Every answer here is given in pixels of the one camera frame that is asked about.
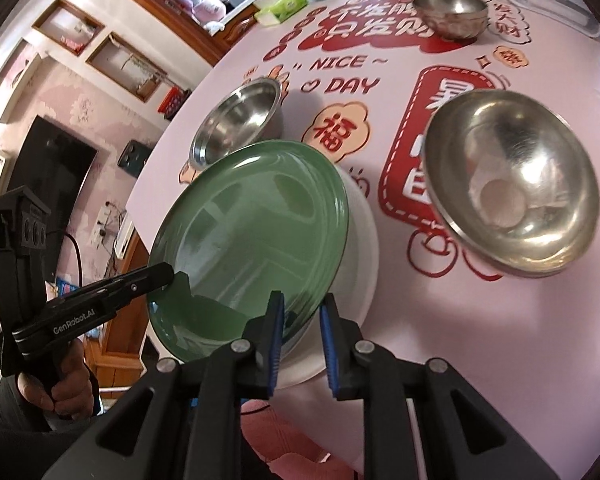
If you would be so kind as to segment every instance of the electrical outlet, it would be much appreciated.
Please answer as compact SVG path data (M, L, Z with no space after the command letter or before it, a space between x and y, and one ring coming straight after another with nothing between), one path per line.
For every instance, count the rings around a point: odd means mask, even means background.
M96 223L93 226L91 231L91 239L89 240L89 245L94 248L98 248L104 242L104 236L100 233L101 230L105 229L106 225L109 223L109 218L111 216L111 208L110 206L102 206L100 208L100 212L98 213L98 218L96 219Z

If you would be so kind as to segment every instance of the printed tablecloth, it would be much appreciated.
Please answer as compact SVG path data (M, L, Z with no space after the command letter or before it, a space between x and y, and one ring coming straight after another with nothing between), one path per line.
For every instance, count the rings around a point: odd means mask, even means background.
M277 78L284 137L321 150L367 196L378 226L378 288L362 327L398 357L448 359L565 480L600 453L600 224L589 252L542 280L501 276L432 214L422 134L447 100L511 88L559 113L600 181L600 38L506 0L485 0L477 41L444 41L412 0L328 0L257 27L193 93L154 149L127 208L151 247L196 175L186 164L206 114L246 80ZM363 466L362 406L331 400L324 374L273 402L325 449Z

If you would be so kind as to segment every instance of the green plate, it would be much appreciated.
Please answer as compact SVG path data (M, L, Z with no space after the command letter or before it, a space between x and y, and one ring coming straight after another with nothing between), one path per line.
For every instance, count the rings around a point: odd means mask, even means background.
M267 140L226 156L187 187L155 238L149 264L176 272L148 295L155 333L178 359L205 357L281 290L288 340L329 290L348 227L344 184L317 150Z

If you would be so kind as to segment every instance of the green tissue package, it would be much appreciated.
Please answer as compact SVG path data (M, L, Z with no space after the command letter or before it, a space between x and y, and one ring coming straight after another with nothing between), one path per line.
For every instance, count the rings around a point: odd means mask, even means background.
M278 0L275 4L256 12L255 18L258 23L263 24L265 27L279 25L305 7L306 4L307 0Z

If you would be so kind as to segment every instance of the metal bowl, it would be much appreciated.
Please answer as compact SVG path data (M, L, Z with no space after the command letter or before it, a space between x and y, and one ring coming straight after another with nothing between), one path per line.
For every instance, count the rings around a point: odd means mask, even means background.
M506 90L476 90L433 115L427 192L461 244L498 270L540 278L589 247L600 215L593 167L567 123Z
M280 83L265 77L232 92L202 121L191 143L190 165L204 170L248 144L280 138L281 97Z
M476 38L489 21L482 0L414 0L413 7L423 22L448 40Z

